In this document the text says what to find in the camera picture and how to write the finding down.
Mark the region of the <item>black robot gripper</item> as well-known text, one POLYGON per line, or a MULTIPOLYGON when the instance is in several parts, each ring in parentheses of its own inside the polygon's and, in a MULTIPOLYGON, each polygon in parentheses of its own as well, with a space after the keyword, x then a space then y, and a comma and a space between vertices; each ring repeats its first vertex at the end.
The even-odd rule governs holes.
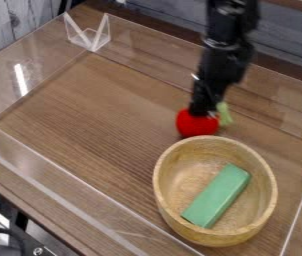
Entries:
POLYGON ((215 111, 215 100, 241 80, 253 54, 248 34, 259 19, 257 0, 205 0, 204 50, 188 106, 192 116, 215 111))

